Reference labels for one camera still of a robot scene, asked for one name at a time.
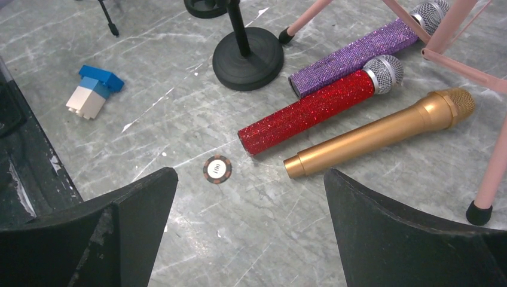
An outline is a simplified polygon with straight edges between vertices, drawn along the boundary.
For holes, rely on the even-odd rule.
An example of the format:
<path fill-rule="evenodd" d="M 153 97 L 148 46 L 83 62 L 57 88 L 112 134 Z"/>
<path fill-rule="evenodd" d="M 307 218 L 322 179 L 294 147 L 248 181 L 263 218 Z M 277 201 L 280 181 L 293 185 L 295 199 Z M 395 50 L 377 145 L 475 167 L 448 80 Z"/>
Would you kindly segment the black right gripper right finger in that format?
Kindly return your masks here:
<path fill-rule="evenodd" d="M 336 169 L 323 181 L 348 286 L 506 285 L 506 231 L 422 212 Z"/>

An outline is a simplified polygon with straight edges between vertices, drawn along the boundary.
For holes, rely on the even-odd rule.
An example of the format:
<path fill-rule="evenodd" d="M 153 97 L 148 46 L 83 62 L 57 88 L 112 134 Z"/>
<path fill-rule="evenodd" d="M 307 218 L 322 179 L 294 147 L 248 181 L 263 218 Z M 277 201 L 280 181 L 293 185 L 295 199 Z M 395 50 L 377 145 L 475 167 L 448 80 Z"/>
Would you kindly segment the red glitter microphone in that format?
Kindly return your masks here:
<path fill-rule="evenodd" d="M 376 56 L 361 70 L 239 130 L 239 139 L 249 155 L 257 155 L 374 95 L 390 92 L 403 77 L 398 58 Z"/>

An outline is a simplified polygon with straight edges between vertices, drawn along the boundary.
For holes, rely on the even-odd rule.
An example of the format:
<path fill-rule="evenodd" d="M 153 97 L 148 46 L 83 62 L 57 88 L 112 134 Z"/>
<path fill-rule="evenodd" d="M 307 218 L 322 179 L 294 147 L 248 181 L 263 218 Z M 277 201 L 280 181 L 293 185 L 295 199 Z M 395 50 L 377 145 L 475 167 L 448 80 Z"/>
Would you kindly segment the black tripod shock mount stand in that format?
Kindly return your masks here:
<path fill-rule="evenodd" d="M 106 17 L 106 20 L 107 20 L 107 22 L 108 22 L 108 27 L 109 27 L 109 30 L 111 31 L 111 33 L 113 34 L 113 36 L 115 36 L 115 37 L 119 37 L 119 36 L 120 36 L 120 33 L 119 33 L 119 31 L 118 31 L 118 29 L 117 29 L 116 25 L 113 23 L 113 21 L 112 21 L 112 19 L 111 19 L 110 15 L 109 15 L 109 13 L 108 13 L 108 10 L 107 10 L 107 8 L 106 8 L 105 4 L 103 3 L 103 2 L 104 2 L 104 0 L 98 0 L 98 2 L 99 2 L 99 4 L 100 4 L 101 9 L 102 9 L 102 11 L 103 11 L 103 13 L 104 13 L 104 15 L 105 15 L 105 17 Z"/>

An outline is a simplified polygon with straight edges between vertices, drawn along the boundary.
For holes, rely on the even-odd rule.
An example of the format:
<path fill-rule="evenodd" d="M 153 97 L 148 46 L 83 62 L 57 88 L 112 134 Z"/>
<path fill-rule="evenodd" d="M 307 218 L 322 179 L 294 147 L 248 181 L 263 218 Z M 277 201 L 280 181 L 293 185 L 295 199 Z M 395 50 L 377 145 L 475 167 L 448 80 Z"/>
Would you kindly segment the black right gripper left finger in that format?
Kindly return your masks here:
<path fill-rule="evenodd" d="M 2 286 L 147 286 L 175 197 L 164 167 L 76 206 L 1 229 Z"/>

